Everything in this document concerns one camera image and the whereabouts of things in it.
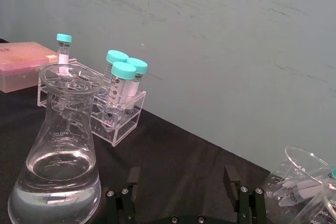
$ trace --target screw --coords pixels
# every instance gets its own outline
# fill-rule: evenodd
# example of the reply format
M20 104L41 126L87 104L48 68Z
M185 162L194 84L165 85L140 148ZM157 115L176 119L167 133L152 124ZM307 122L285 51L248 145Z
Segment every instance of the screw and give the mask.
M199 224L203 224L204 222L205 222L204 217L199 216L199 218L198 218L198 223L199 223Z
M113 194L114 194L114 191L108 191L107 192L107 196L109 196L109 197L113 196Z
M172 223L172 224L176 224L176 223L178 223L178 218L177 217L175 217L175 216L173 216L172 218L171 218L171 220L170 220L170 222Z
M248 191L247 187L246 186L241 186L240 188L244 193L246 193Z
M261 188L257 187L257 188L256 188L256 193L257 193L257 194L263 194L264 191L263 191Z
M121 190L121 193L122 193L122 194L128 194L128 189L127 189L127 188L122 189L122 190Z

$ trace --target light blue wall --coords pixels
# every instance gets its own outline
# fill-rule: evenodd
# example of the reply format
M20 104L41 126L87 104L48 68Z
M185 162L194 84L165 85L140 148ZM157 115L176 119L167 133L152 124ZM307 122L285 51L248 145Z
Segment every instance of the light blue wall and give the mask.
M288 144L336 160L335 0L0 4L7 40L56 49L69 33L72 57L99 71L111 48L148 61L147 110L258 165Z

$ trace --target black tablecloth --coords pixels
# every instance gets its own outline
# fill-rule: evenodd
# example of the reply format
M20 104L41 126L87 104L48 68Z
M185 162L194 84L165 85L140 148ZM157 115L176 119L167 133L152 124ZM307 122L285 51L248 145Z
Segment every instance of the black tablecloth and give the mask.
M10 223L8 195L45 117L36 94L36 87L0 91L0 223ZM236 214L222 184L224 165L235 165L250 188L261 186L269 173L147 111L117 147L96 136L94 140L103 186L124 187L130 168L141 166L138 223L173 214L233 221Z

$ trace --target erlenmeyer flask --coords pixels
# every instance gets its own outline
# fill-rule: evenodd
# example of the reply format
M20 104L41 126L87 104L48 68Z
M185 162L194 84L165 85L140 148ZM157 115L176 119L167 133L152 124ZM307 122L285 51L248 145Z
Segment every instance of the erlenmeyer flask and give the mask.
M90 128L101 79L72 65L39 74L48 90L46 118L8 200L15 224L79 224L94 214L101 188Z

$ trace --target clear acrylic rack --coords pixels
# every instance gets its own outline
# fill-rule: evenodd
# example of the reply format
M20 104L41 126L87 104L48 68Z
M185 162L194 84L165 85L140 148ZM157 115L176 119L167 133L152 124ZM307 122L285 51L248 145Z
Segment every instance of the clear acrylic rack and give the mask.
M87 66L78 62L77 59L70 59L69 64L90 69ZM90 70L96 73L98 76L103 77L101 73L93 69ZM102 106L106 104L105 95L97 93L94 96L94 102L90 119L92 133L106 140L113 147L119 144L138 125L138 120L142 110L145 96L146 91L137 91L133 99L123 104L123 106L121 107L121 110L123 111L121 115L121 120L115 127L112 127L111 125L105 122L105 120L103 119L103 113L101 112ZM39 80L37 90L37 105L46 107L46 104L47 104L47 89L46 86ZM133 113L125 114L125 108L127 108L131 104L134 104Z

